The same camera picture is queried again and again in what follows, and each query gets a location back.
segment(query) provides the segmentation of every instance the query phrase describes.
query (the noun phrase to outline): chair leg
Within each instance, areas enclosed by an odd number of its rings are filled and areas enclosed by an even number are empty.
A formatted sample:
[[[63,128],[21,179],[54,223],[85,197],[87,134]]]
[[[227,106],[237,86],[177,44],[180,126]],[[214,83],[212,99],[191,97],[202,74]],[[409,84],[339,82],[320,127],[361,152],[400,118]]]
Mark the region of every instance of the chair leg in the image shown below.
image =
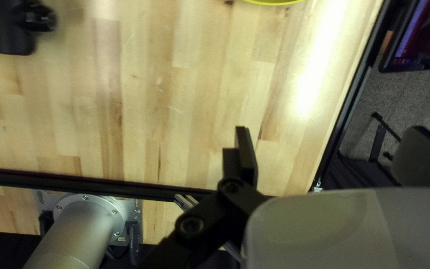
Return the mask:
[[[383,153],[383,156],[385,156],[390,161],[394,160],[394,156],[392,156],[391,153],[389,153],[389,152]]]
[[[377,119],[377,121],[386,128],[386,130],[398,141],[401,142],[401,138],[391,129],[389,125],[387,125],[386,122],[384,122],[383,117],[379,115],[379,113],[374,112],[371,114],[371,117],[374,119]]]
[[[375,162],[379,158],[385,135],[386,128],[384,128],[383,125],[378,125],[376,130],[376,136],[374,137],[373,141],[373,146],[371,147],[371,153],[369,154],[370,162]]]

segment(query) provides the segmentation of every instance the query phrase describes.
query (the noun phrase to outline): scratch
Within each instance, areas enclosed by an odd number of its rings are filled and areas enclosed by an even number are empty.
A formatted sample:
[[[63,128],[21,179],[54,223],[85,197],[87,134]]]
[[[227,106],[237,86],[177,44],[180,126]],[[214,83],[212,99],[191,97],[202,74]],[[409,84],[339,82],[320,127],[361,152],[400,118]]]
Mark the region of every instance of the scratch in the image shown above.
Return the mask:
[[[179,113],[179,114],[183,114],[183,112],[182,112],[182,111],[180,111],[180,110],[176,109],[176,108],[175,108],[175,107],[173,107],[173,106],[167,106],[167,108],[172,109],[173,111],[175,111],[175,112],[177,112],[177,113]]]

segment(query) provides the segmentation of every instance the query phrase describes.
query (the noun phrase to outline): aluminum cylinder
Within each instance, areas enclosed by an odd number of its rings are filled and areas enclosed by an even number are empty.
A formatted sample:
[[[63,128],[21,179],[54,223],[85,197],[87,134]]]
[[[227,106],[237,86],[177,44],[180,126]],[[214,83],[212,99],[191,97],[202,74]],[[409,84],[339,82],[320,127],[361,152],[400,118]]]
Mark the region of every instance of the aluminum cylinder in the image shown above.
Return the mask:
[[[112,212],[93,202],[71,203],[23,269],[98,269],[113,233]]]

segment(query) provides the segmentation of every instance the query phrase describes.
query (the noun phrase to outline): wooden table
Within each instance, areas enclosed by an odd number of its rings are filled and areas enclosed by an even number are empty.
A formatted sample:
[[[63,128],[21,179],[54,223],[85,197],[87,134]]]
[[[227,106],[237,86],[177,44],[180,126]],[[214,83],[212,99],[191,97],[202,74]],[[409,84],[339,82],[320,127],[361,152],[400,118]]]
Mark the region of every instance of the wooden table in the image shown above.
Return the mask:
[[[382,0],[45,0],[59,29],[0,55],[0,168],[214,189],[234,127],[258,189],[305,193]],[[145,201],[156,244],[182,212]],[[37,234],[29,190],[0,187],[0,231]]]

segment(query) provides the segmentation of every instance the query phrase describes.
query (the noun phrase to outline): black screw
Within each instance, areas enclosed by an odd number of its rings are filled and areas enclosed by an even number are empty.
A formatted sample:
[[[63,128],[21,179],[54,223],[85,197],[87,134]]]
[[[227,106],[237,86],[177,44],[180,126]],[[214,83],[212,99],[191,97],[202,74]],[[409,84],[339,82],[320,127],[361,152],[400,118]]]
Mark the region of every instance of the black screw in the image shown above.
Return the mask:
[[[187,217],[180,223],[180,230],[187,235],[196,235],[204,228],[204,221],[199,217]]]
[[[228,193],[237,193],[241,187],[242,184],[236,180],[230,180],[223,184],[224,190]]]

